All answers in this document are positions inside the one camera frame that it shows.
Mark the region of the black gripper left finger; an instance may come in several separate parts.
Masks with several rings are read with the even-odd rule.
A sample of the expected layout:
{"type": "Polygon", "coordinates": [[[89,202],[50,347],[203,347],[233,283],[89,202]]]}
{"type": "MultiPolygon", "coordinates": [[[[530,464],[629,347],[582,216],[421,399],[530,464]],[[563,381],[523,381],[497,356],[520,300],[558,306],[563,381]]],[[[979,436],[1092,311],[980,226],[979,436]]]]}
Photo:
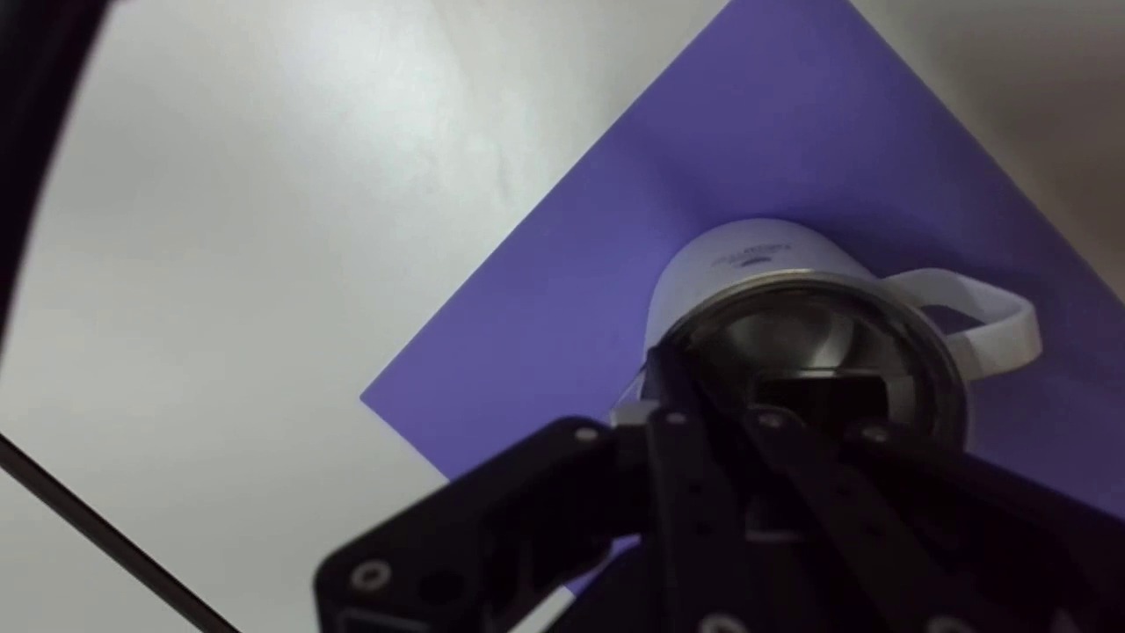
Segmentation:
{"type": "Polygon", "coordinates": [[[738,510],[707,429],[558,420],[333,548],[321,633],[510,633],[582,579],[552,633],[744,633],[738,510]]]}

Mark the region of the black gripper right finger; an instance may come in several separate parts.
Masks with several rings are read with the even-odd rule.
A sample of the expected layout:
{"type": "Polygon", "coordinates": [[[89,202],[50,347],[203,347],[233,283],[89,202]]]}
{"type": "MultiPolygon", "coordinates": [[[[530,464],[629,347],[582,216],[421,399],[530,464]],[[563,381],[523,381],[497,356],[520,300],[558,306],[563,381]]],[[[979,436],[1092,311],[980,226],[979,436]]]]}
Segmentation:
{"type": "Polygon", "coordinates": [[[1119,517],[902,426],[742,432],[874,633],[1125,633],[1119,517]]]}

